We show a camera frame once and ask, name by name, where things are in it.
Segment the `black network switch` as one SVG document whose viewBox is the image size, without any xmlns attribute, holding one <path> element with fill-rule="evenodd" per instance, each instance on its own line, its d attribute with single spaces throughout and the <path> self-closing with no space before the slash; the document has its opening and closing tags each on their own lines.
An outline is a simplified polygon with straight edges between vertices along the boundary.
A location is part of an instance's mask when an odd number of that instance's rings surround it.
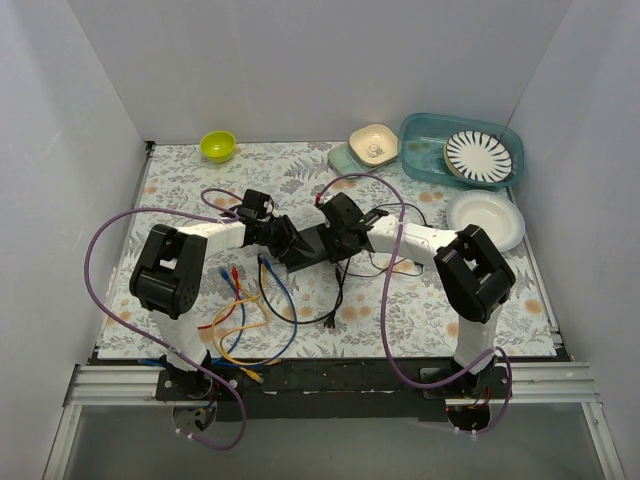
<svg viewBox="0 0 640 480">
<path fill-rule="evenodd" d="M 280 262 L 288 273 L 294 273 L 322 262 L 337 263 L 348 258 L 332 231 L 319 224 L 302 230 L 292 248 Z"/>
</svg>

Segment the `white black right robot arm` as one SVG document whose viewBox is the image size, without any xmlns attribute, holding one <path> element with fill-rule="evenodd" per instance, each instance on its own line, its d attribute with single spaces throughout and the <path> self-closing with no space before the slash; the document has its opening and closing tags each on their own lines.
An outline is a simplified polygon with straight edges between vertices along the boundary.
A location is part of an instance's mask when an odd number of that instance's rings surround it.
<svg viewBox="0 0 640 480">
<path fill-rule="evenodd" d="M 345 194 L 327 200 L 319 193 L 316 207 L 328 222 L 328 244 L 338 249 L 389 253 L 435 266 L 446 298 L 458 314 L 458 337 L 452 373 L 435 382 L 419 383 L 406 376 L 393 357 L 387 337 L 388 297 L 393 270 L 384 277 L 380 306 L 380 335 L 390 367 L 405 384 L 421 390 L 443 388 L 453 383 L 464 397 L 475 397 L 489 384 L 488 370 L 495 356 L 505 350 L 494 344 L 497 319 L 515 284 L 515 274 L 486 232 L 477 225 L 461 231 L 441 230 L 405 220 L 406 203 L 400 215 L 381 211 L 363 213 Z"/>
</svg>

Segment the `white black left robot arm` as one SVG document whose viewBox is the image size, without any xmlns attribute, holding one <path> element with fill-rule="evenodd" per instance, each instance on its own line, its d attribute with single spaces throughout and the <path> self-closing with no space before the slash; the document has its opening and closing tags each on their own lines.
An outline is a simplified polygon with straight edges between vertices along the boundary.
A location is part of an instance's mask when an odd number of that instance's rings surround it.
<svg viewBox="0 0 640 480">
<path fill-rule="evenodd" d="M 205 398 L 213 386 L 211 373 L 198 366 L 207 348 L 190 313 L 199 297 L 205 259 L 250 245 L 267 248 L 280 261 L 314 254 L 291 219 L 277 213 L 268 194 L 246 190 L 235 212 L 239 218 L 229 223 L 153 226 L 129 283 L 130 293 L 151 312 L 161 339 L 168 344 L 166 361 L 182 370 L 178 387 L 193 400 Z"/>
</svg>

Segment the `floral patterned table mat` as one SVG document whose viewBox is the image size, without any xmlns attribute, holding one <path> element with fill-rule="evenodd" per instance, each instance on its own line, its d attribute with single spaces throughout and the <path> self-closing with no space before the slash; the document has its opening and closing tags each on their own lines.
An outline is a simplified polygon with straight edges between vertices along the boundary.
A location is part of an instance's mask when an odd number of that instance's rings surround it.
<svg viewBox="0 0 640 480">
<path fill-rule="evenodd" d="M 372 178 L 341 179 L 328 164 L 329 142 L 253 143 L 240 146 L 227 163 L 203 159 L 195 146 L 155 148 L 140 198 L 143 212 L 131 227 L 107 318 L 98 344 L 102 360 L 156 358 L 162 349 L 149 313 L 129 291 L 129 279 L 150 229 L 157 224 L 185 225 L 189 214 L 215 215 L 234 205 L 246 189 L 272 196 L 278 211 L 298 229 L 319 223 L 317 192 L 345 193 L 363 210 L 383 206 L 398 214 L 397 199 L 407 203 L 406 219 L 437 228 L 446 226 L 446 208 L 458 190 L 409 179 L 397 164 Z M 380 335 L 383 271 L 387 255 L 360 254 L 338 284 L 330 264 L 296 273 L 276 265 L 265 290 L 276 314 L 266 318 L 254 305 L 235 312 L 219 326 L 215 314 L 233 299 L 221 277 L 236 267 L 245 286 L 256 286 L 256 246 L 210 257 L 193 315 L 208 345 L 222 340 L 235 358 L 281 354 L 287 358 L 382 357 Z M 387 337 L 395 357 L 448 357 L 458 337 L 458 316 L 450 307 L 437 271 L 431 266 L 399 263 L 391 279 Z"/>
</svg>

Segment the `pale green divided tray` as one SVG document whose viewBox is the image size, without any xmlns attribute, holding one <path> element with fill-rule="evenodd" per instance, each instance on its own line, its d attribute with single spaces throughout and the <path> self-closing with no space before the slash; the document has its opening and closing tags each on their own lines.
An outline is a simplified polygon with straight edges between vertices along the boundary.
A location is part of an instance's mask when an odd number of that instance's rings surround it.
<svg viewBox="0 0 640 480">
<path fill-rule="evenodd" d="M 343 143 L 328 152 L 328 164 L 338 175 L 372 173 L 380 168 L 368 166 L 352 151 L 348 143 Z"/>
</svg>

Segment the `beige square panda bowl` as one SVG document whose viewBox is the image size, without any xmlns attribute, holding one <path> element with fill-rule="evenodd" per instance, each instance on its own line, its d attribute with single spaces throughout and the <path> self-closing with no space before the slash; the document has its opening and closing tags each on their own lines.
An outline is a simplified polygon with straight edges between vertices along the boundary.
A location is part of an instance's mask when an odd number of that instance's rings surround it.
<svg viewBox="0 0 640 480">
<path fill-rule="evenodd" d="M 353 132 L 348 140 L 357 158 L 367 167 L 380 167 L 396 159 L 398 137 L 386 125 L 370 124 Z"/>
</svg>

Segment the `lime green bowl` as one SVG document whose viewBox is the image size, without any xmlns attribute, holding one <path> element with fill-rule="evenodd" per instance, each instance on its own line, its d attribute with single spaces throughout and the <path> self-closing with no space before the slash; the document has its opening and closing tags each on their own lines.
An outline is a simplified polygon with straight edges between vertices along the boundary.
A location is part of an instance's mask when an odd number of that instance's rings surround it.
<svg viewBox="0 0 640 480">
<path fill-rule="evenodd" d="M 236 138 L 228 131 L 214 131 L 206 134 L 200 142 L 202 155 L 211 162 L 225 163 L 236 150 Z"/>
</svg>

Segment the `teal plastic basin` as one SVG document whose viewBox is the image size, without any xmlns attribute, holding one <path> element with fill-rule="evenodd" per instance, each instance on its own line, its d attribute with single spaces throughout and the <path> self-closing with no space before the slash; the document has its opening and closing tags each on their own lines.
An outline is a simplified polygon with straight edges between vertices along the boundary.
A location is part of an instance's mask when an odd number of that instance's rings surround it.
<svg viewBox="0 0 640 480">
<path fill-rule="evenodd" d="M 503 179 L 482 180 L 454 173 L 447 164 L 447 142 L 451 137 L 480 140 L 502 147 L 511 159 L 511 171 Z M 459 188 L 498 190 L 518 183 L 525 170 L 524 148 L 519 135 L 496 123 L 461 117 L 414 113 L 400 127 L 398 159 L 413 180 Z"/>
</svg>

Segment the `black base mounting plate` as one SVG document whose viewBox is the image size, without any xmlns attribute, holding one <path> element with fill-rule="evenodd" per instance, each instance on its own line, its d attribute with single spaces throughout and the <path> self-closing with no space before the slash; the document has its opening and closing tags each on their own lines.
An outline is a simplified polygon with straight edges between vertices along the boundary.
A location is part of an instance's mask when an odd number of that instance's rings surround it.
<svg viewBox="0 0 640 480">
<path fill-rule="evenodd" d="M 404 384 L 381 360 L 290 360 L 264 370 L 261 382 L 230 367 L 215 372 L 232 387 L 200 377 L 200 392 L 190 393 L 190 382 L 163 370 L 155 398 L 201 408 L 219 421 L 240 420 L 236 402 L 242 400 L 252 420 L 413 418 L 467 430 L 488 425 L 504 404 L 538 405 L 511 401 L 514 378 L 507 378 L 504 366 L 476 390 L 447 386 L 436 392 Z"/>
</svg>

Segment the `blue striped white plate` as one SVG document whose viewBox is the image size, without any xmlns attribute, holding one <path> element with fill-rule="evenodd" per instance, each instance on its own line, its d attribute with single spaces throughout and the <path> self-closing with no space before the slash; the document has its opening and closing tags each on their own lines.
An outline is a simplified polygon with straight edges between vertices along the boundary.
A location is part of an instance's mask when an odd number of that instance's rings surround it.
<svg viewBox="0 0 640 480">
<path fill-rule="evenodd" d="M 473 130 L 453 134 L 445 143 L 444 160 L 449 170 L 466 180 L 499 183 L 513 170 L 513 160 L 496 138 Z"/>
</svg>

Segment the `white round plate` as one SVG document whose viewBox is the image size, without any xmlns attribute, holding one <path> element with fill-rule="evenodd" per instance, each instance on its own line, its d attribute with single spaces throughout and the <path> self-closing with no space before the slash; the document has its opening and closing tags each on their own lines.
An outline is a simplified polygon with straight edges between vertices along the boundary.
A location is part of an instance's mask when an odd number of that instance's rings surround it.
<svg viewBox="0 0 640 480">
<path fill-rule="evenodd" d="M 525 234 L 525 221 L 515 204 L 483 190 L 454 198 L 446 208 L 446 222 L 451 230 L 461 231 L 470 224 L 481 227 L 500 252 L 518 246 Z"/>
</svg>

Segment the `aluminium frame rail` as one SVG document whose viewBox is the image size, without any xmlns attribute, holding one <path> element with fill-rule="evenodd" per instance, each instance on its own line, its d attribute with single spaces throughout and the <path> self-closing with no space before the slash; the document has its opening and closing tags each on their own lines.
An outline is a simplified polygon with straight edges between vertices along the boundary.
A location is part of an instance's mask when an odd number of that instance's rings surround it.
<svg viewBox="0 0 640 480">
<path fill-rule="evenodd" d="M 518 363 L 512 367 L 514 403 L 597 403 L 599 389 L 586 363 Z M 80 366 L 64 404 L 148 405 L 161 369 L 151 366 Z"/>
</svg>

